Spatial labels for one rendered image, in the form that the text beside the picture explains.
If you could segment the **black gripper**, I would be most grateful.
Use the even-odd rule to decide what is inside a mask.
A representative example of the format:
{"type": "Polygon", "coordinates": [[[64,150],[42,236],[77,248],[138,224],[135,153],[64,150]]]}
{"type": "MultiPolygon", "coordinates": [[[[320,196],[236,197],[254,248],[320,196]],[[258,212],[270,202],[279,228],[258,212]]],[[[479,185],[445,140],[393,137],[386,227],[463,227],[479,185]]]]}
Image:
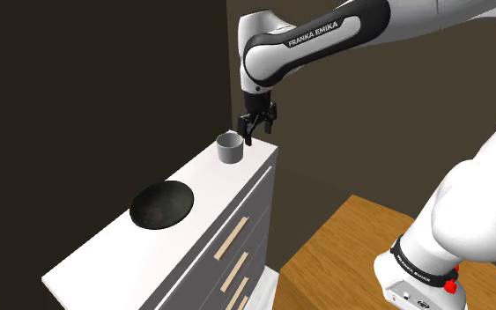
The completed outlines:
{"type": "Polygon", "coordinates": [[[278,118],[277,105],[271,102],[271,91],[263,93],[244,92],[244,107],[247,113],[239,115],[237,133],[243,138],[244,144],[252,145],[252,133],[256,127],[257,116],[261,115],[264,122],[264,132],[270,134],[274,121],[278,118]]]}

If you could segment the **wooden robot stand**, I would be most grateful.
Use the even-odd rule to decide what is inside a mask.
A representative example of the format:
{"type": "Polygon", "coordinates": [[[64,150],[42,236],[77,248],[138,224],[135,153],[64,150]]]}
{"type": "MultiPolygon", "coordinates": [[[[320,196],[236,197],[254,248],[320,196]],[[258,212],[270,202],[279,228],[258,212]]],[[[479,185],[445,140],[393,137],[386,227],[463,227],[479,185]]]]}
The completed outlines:
{"type": "MultiPolygon", "coordinates": [[[[374,259],[413,219],[350,196],[279,271],[272,310],[397,310],[385,300],[374,259]]],[[[496,266],[463,262],[469,310],[496,310],[496,266]]]]}

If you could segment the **black round plate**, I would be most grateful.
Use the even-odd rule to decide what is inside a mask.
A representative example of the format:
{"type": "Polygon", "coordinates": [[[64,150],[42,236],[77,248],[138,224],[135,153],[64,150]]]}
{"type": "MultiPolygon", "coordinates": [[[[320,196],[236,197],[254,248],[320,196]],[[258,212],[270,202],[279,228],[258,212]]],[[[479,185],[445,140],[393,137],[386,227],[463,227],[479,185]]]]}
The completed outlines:
{"type": "Polygon", "coordinates": [[[138,227],[162,230],[181,222],[194,206],[192,189],[181,181],[162,181],[140,191],[130,205],[138,227]]]}

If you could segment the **white grey chest of drawers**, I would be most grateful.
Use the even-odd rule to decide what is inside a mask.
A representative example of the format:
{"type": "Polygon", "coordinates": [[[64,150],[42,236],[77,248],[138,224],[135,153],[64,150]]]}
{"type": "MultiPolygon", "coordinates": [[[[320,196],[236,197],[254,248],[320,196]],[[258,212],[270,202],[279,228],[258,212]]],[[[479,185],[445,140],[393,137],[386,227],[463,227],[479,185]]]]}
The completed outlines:
{"type": "Polygon", "coordinates": [[[41,281],[65,310],[246,310],[263,273],[278,148],[254,139],[235,164],[210,144],[171,175],[194,194],[163,230],[124,212],[41,281]]]}

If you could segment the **grey cup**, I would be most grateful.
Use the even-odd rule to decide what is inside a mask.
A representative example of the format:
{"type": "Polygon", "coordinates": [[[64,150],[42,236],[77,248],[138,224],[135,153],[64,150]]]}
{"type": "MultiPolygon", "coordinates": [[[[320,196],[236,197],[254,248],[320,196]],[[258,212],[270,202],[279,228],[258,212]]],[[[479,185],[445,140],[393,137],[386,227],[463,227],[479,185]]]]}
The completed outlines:
{"type": "Polygon", "coordinates": [[[219,135],[216,139],[218,159],[225,164],[235,164],[243,158],[242,136],[233,131],[219,135]]]}

